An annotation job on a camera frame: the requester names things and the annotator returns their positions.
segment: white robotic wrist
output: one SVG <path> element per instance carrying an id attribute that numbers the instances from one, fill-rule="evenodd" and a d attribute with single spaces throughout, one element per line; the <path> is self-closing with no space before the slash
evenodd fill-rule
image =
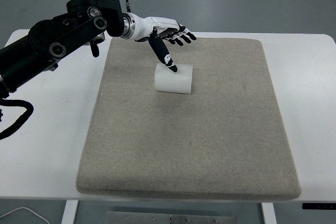
<path id="1" fill-rule="evenodd" d="M 124 39 L 141 40 L 149 38 L 153 29 L 156 28 L 157 34 L 166 30 L 179 30 L 179 25 L 174 19 L 161 17 L 141 18 L 133 13 L 124 13 L 124 32 L 120 36 Z"/>

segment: white cylinder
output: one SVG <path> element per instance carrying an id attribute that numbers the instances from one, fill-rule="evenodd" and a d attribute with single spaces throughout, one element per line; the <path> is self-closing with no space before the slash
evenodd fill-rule
<path id="1" fill-rule="evenodd" d="M 162 63 L 156 65 L 154 74 L 154 87 L 157 91 L 173 93 L 191 93 L 193 65 L 176 64 L 177 72 L 174 73 Z"/>

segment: robotic arm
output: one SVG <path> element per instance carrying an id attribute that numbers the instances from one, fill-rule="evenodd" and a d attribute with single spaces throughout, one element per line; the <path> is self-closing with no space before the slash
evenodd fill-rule
<path id="1" fill-rule="evenodd" d="M 173 19 L 140 18 L 126 2 L 128 12 L 122 13 L 119 0 L 70 0 L 68 13 L 38 22 L 27 36 L 0 50 L 0 105 L 23 106 L 29 114 L 23 114 L 6 133 L 1 132 L 0 139 L 18 130 L 33 111 L 28 102 L 4 100 L 9 93 L 43 71 L 54 71 L 61 59 L 82 45 L 90 45 L 97 57 L 105 31 L 112 37 L 148 40 L 159 61 L 177 72 L 163 39 L 182 46 L 180 39 L 190 43 L 196 37 Z"/>

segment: metal plate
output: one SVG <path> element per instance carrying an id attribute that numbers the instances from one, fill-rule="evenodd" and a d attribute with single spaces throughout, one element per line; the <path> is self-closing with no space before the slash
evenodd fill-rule
<path id="1" fill-rule="evenodd" d="M 236 217 L 108 211 L 106 224 L 236 224 Z"/>

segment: beige cushion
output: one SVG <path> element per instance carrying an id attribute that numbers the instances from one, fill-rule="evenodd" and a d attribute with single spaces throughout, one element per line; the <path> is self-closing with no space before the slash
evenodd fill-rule
<path id="1" fill-rule="evenodd" d="M 77 177 L 82 193 L 281 200 L 300 186 L 261 42 L 167 44 L 191 94 L 157 92 L 148 42 L 114 38 Z"/>

